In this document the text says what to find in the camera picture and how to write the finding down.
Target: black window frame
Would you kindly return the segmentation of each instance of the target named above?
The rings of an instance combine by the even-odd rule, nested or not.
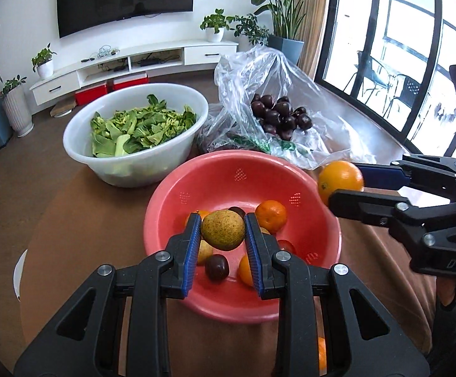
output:
[[[410,6],[415,6],[407,1],[404,1],[406,4]],[[367,115],[370,119],[375,121],[380,127],[382,127],[385,131],[387,131],[398,143],[400,143],[403,147],[407,148],[412,153],[421,154],[421,151],[410,141],[407,137],[412,129],[418,114],[423,107],[425,102],[427,93],[432,86],[432,79],[436,72],[441,72],[443,75],[447,76],[449,73],[446,69],[442,68],[437,64],[440,50],[441,50],[441,41],[442,41],[442,33],[444,25],[447,25],[456,31],[456,27],[450,24],[448,21],[444,21],[442,17],[442,0],[434,0],[434,13],[427,12],[426,10],[422,9],[421,7],[415,6],[415,8],[422,10],[424,12],[430,13],[434,17],[434,28],[432,33],[432,42],[429,57],[427,59],[426,70],[423,75],[423,79],[421,82],[421,88],[415,98],[415,103],[410,111],[410,115],[408,116],[406,123],[401,131],[396,129],[388,122],[388,120],[384,119],[381,115],[379,115],[374,110],[370,109],[367,105],[357,99],[359,95],[359,91],[362,84],[362,75],[363,70],[367,66],[367,62],[369,60],[373,43],[375,39],[375,33],[377,30],[377,22],[378,22],[378,10],[380,5],[380,0],[372,0],[371,3],[371,12],[370,18],[368,21],[368,28],[366,33],[366,41],[363,49],[363,55],[361,56],[360,63],[358,64],[358,72],[357,76],[354,80],[354,85],[352,86],[352,90],[350,94],[340,90],[338,87],[330,84],[329,82],[324,80],[325,75],[327,74],[327,70],[329,68],[329,60],[330,54],[333,47],[334,42],[334,35],[337,28],[337,18],[338,18],[338,5],[339,0],[329,0],[329,7],[328,7],[328,15],[327,15],[327,22],[324,31],[324,39],[323,39],[323,47],[320,52],[319,62],[318,62],[318,69],[315,74],[315,82],[328,89],[329,91],[333,92],[334,94],[338,95],[343,100],[347,101],[355,108],[357,108],[360,112]],[[445,152],[445,156],[451,156],[456,149],[456,133],[453,136],[453,139],[450,143],[450,146]]]

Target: gray flower pot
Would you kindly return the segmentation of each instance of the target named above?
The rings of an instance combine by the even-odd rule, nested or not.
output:
[[[298,63],[304,44],[303,41],[288,40],[279,36],[268,36],[268,46],[281,51],[294,65]]]

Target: green leafy vegetable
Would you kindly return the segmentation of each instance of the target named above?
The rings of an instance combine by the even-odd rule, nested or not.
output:
[[[111,119],[96,112],[90,121],[92,153],[95,157],[119,157],[159,146],[196,123],[196,114],[185,105],[184,112],[167,109],[165,100],[147,96],[149,106],[117,110]]]
[[[123,149],[123,145],[127,143],[131,138],[130,134],[122,134],[117,139],[117,146],[114,150],[114,157],[127,156],[127,152]]]

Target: window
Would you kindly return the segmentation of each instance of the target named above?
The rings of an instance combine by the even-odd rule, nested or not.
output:
[[[316,82],[410,151],[456,154],[456,0],[331,0],[324,41]]]
[[[456,94],[450,65],[456,64],[456,0],[442,0],[442,41],[437,68],[422,111],[408,139],[420,151],[443,156],[456,133]]]

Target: orange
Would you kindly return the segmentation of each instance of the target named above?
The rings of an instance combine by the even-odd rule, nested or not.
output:
[[[204,219],[206,216],[208,216],[210,214],[210,211],[206,211],[206,210],[198,210],[198,211],[192,211],[192,212],[198,212],[200,214],[200,218]],[[188,225],[188,220],[190,218],[190,214],[188,214],[186,216],[186,220],[184,220],[184,227],[186,227],[186,225]]]
[[[327,359],[325,356],[325,339],[323,337],[319,337],[318,346],[319,346],[319,370],[320,370],[321,374],[325,374],[325,372],[328,368],[328,363],[327,363]]]
[[[243,283],[250,287],[253,286],[251,267],[249,266],[249,257],[247,254],[245,254],[240,260],[238,274]]]
[[[329,196],[336,190],[364,190],[364,179],[357,166],[348,161],[333,161],[320,172],[317,181],[320,199],[328,204]]]
[[[263,201],[258,205],[254,213],[259,225],[267,229],[271,234],[276,234],[287,222],[286,207],[278,201]]]

